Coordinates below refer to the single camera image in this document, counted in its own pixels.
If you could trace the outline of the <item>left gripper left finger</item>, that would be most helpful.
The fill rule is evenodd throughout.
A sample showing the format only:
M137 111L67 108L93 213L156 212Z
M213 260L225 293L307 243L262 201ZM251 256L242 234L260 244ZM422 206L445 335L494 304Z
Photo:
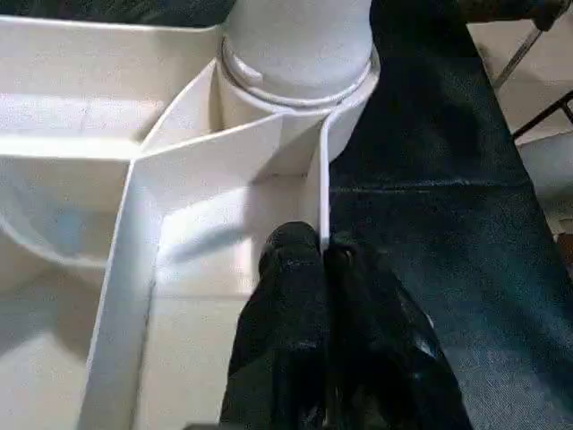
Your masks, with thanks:
M276 228L239 314L219 421L241 429L319 429L326 416L329 308L314 229Z

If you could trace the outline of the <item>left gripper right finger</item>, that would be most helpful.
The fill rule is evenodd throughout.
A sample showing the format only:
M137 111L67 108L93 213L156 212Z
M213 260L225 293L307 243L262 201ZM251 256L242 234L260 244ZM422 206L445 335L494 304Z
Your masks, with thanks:
M386 255L350 237L323 261L333 312L337 425L464 429L458 380L432 323Z

